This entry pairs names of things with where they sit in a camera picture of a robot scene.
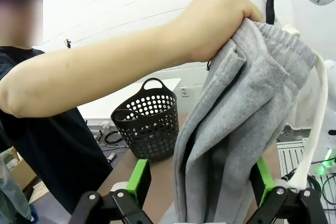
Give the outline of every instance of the green tape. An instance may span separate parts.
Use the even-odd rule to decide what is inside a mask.
[[[262,194],[262,197],[261,197],[261,201],[260,201],[260,204],[258,207],[260,207],[265,199],[266,199],[266,196],[267,194],[273,190],[273,188],[275,187],[275,183],[273,181],[273,178],[271,176],[271,173],[269,172],[269,169],[264,161],[264,159],[261,157],[258,162],[257,162],[257,166],[259,168],[259,171],[260,171],[260,174],[261,174],[261,177],[263,179],[263,183],[264,183],[264,193]]]
[[[128,181],[126,190],[134,197],[135,202],[138,204],[137,189],[141,183],[143,173],[148,166],[148,159],[140,159],[136,164],[134,171]]]

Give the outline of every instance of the perforated basket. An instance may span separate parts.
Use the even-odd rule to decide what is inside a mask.
[[[144,88],[154,80],[162,87]],[[146,80],[137,94],[113,111],[111,119],[137,158],[155,162],[173,155],[179,134],[176,95],[161,80]]]

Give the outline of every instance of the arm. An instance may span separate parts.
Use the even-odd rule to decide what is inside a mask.
[[[164,26],[34,57],[0,81],[0,109],[19,118],[51,116],[157,70],[208,61],[244,17],[262,21],[248,0],[193,0]]]

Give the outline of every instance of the shirt sleeve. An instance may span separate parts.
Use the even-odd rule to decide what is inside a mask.
[[[0,53],[0,82],[14,67],[15,62],[5,54]],[[27,127],[27,119],[16,118],[0,110],[0,121],[3,130],[13,141],[21,138]]]

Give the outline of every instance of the screw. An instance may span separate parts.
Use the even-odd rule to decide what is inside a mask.
[[[282,188],[280,188],[280,189],[277,190],[277,194],[279,194],[279,195],[284,194],[284,192],[285,191]]]
[[[303,195],[305,195],[306,197],[310,196],[310,191],[304,191]]]

